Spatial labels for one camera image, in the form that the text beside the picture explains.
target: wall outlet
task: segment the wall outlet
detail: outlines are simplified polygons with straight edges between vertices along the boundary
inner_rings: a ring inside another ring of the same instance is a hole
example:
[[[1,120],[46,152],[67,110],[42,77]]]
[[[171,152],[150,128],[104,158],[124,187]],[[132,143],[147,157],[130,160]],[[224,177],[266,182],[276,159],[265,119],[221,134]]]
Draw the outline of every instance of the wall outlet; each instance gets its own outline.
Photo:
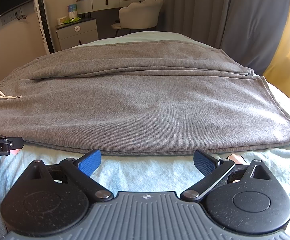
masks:
[[[15,20],[17,19],[15,13],[17,14],[17,17],[19,17],[21,15],[20,13],[20,9],[17,8],[17,9],[14,9],[6,14],[4,14],[2,17],[1,17],[1,25],[5,25],[9,22],[11,22],[12,20]]]

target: black cable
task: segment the black cable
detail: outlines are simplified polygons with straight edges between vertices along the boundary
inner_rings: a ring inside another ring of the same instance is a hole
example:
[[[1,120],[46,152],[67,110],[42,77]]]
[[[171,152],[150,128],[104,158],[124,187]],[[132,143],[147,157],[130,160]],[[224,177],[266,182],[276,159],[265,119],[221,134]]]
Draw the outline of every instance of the black cable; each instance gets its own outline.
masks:
[[[21,16],[17,17],[17,13],[15,13],[17,20],[26,19],[28,15],[27,14],[23,15],[22,8],[21,7],[19,8],[20,8]]]

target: nightstand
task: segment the nightstand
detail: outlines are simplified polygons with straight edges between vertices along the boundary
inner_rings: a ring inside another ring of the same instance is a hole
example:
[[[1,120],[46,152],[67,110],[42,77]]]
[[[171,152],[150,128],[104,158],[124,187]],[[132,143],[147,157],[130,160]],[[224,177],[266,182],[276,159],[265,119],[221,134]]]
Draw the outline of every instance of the nightstand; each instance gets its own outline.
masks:
[[[69,49],[98,40],[96,18],[56,26],[61,49]]]

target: bed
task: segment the bed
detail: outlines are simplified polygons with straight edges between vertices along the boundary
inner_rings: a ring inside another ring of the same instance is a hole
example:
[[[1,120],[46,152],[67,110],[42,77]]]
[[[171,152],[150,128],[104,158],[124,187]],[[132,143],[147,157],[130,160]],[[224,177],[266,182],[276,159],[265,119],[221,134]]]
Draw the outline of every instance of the bed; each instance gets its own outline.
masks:
[[[80,46],[159,40],[198,43],[177,33],[142,32]],[[290,114],[290,99],[274,86],[269,86],[277,101]],[[231,154],[214,156],[221,158]],[[236,154],[241,155],[248,163],[253,159],[263,160],[290,195],[290,145]],[[17,155],[0,156],[0,201],[32,160],[42,159],[45,164],[55,164],[67,157],[79,158],[80,156],[79,153],[51,149],[31,143],[25,143],[24,148]],[[118,191],[176,191],[179,196],[184,189],[202,179],[203,175],[195,168],[192,155],[105,155],[102,157],[101,166],[94,172],[92,178],[111,190],[114,195]],[[286,233],[290,235],[290,223]]]

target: metal screw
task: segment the metal screw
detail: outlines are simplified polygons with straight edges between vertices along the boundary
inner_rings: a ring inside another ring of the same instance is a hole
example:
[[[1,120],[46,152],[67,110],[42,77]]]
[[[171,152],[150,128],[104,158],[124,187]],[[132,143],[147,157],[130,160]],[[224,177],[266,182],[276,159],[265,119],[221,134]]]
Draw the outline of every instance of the metal screw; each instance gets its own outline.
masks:
[[[183,192],[183,195],[186,198],[197,198],[199,196],[199,193],[195,190],[186,190]]]
[[[99,190],[95,193],[97,198],[109,198],[111,193],[108,190]]]

